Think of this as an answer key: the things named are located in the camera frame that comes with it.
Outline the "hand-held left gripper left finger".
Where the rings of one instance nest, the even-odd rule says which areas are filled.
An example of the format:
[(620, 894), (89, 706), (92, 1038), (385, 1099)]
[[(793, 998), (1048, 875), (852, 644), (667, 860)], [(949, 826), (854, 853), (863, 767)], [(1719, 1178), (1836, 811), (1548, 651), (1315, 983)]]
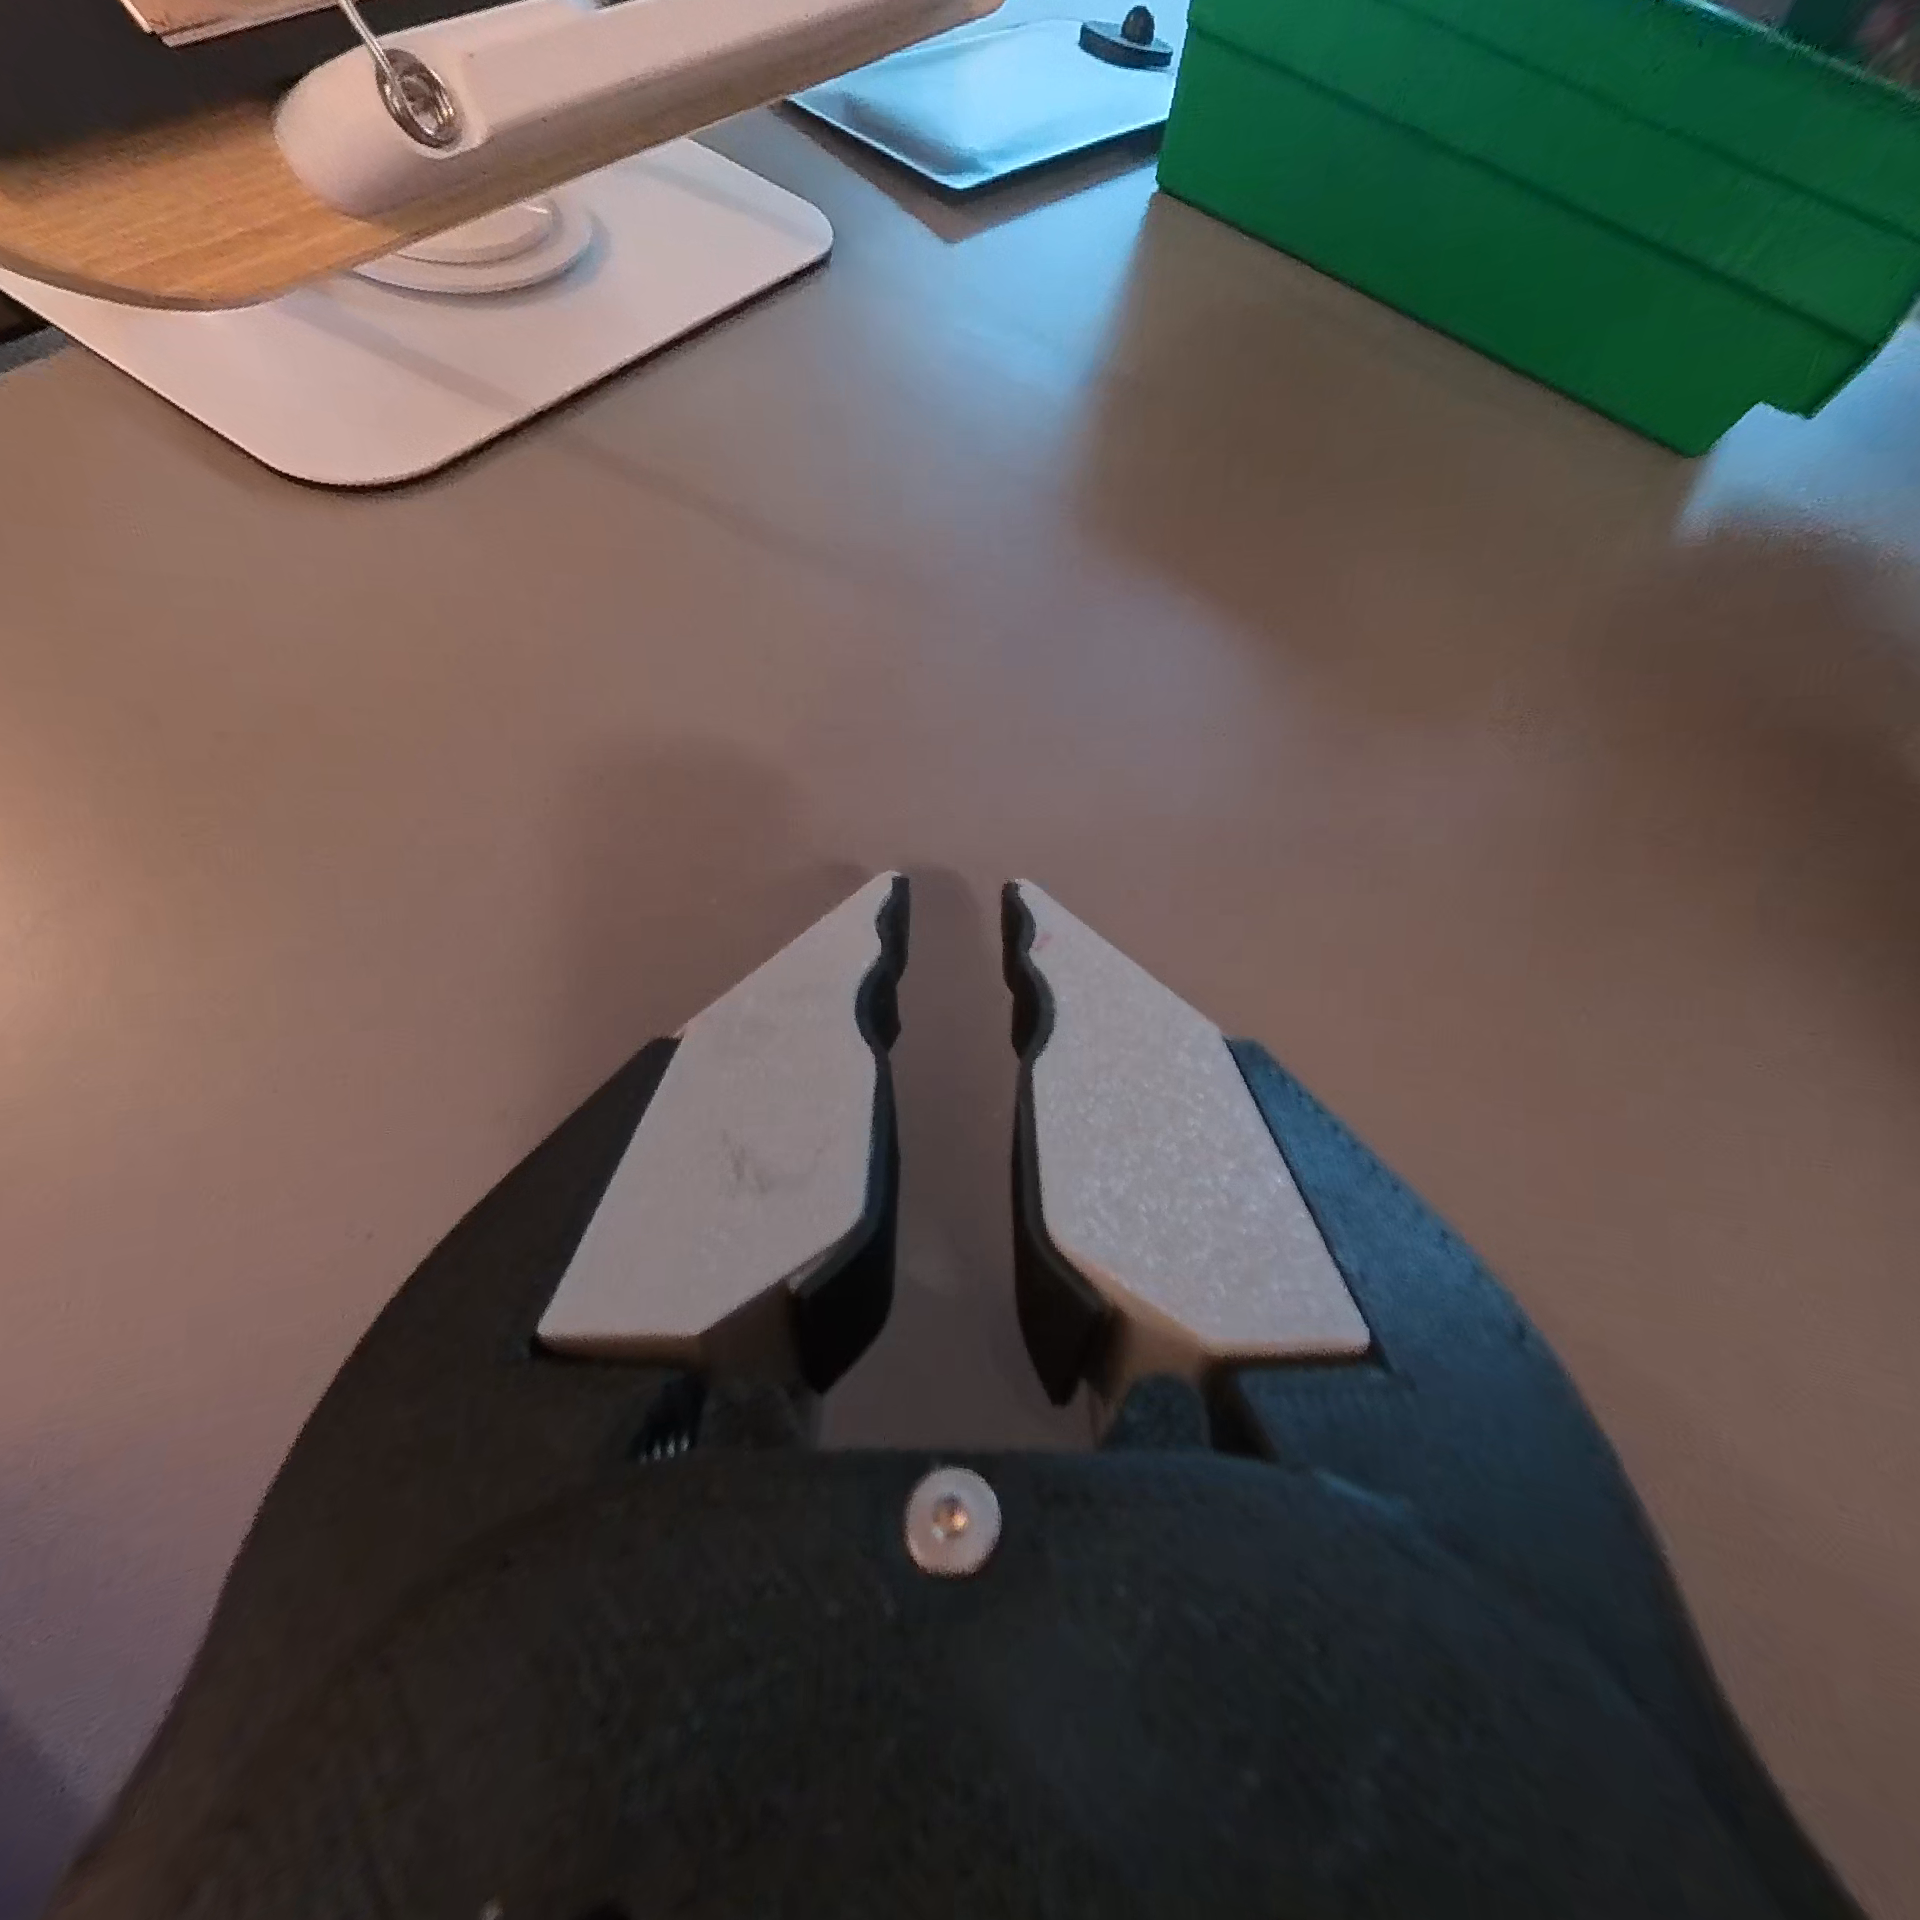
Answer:
[(544, 1350), (811, 1395), (851, 1372), (894, 1300), (908, 924), (904, 875), (877, 874), (684, 1023)]

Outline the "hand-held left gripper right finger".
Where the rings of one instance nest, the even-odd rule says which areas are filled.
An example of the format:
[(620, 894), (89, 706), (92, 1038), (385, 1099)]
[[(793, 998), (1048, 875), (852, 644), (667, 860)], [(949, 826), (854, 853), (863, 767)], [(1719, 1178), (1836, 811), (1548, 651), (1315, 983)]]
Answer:
[(1033, 881), (1003, 885), (998, 935), (1014, 1315), (1046, 1401), (1365, 1359), (1371, 1331), (1217, 1023)]

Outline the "green plastic bin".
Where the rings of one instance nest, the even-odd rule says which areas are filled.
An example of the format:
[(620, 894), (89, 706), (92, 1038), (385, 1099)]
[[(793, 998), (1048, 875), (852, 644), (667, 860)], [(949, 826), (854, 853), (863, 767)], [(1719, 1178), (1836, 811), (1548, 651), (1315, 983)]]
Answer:
[(1916, 93), (1710, 4), (1191, 4), (1158, 186), (1697, 457), (1916, 307)]

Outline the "grey flat metal plate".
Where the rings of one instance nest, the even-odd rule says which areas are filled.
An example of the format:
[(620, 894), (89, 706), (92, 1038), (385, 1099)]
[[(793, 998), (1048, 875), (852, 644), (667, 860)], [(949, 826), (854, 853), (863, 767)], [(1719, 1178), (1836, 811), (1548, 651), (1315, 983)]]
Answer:
[(1003, 4), (788, 103), (926, 186), (974, 194), (1164, 130), (1188, 7), (1148, 4), (1172, 49), (1165, 70), (1110, 66), (1078, 49), (1083, 20), (1115, 20), (1132, 4)]

